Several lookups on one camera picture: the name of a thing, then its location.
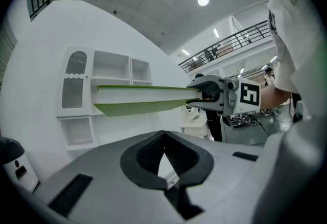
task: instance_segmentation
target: balcony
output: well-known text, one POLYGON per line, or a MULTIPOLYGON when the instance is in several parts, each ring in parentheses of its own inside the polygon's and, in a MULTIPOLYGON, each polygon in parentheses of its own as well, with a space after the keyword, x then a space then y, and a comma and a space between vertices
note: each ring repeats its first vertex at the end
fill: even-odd
POLYGON ((268 22, 263 21, 247 29, 241 30, 210 47, 193 55, 179 66, 186 72, 193 71, 231 52, 270 36, 268 22))

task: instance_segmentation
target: arched cabinet door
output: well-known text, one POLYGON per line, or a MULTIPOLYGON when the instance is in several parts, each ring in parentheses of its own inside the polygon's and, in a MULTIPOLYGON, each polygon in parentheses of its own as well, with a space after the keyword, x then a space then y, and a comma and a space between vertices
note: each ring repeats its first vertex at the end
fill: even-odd
POLYGON ((59 78, 57 117, 91 114, 89 77, 94 51, 69 48, 59 78))

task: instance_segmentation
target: round ceiling light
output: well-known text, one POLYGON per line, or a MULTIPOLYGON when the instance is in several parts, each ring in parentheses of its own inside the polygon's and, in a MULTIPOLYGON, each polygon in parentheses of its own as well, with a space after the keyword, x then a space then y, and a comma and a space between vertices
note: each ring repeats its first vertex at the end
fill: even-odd
POLYGON ((208 3, 209 3, 209 0, 199 0, 200 6, 206 6, 206 5, 208 5, 208 3))

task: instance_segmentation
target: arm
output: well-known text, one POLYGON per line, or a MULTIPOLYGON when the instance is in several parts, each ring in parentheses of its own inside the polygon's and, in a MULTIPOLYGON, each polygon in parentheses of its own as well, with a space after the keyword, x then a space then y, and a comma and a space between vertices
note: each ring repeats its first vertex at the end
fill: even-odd
POLYGON ((274 85, 270 85, 261 91, 261 107, 260 109, 269 109, 281 105, 287 101, 291 93, 282 91, 274 85))

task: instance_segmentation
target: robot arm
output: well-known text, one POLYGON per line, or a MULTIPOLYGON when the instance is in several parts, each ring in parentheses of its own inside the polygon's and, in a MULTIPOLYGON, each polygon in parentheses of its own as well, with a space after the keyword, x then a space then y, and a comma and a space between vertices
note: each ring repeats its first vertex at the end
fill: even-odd
POLYGON ((231 80, 208 75, 198 78, 187 87, 196 88, 202 93, 202 99, 192 100, 188 102, 188 105, 217 111, 221 116, 260 109, 260 84, 249 79, 231 80))

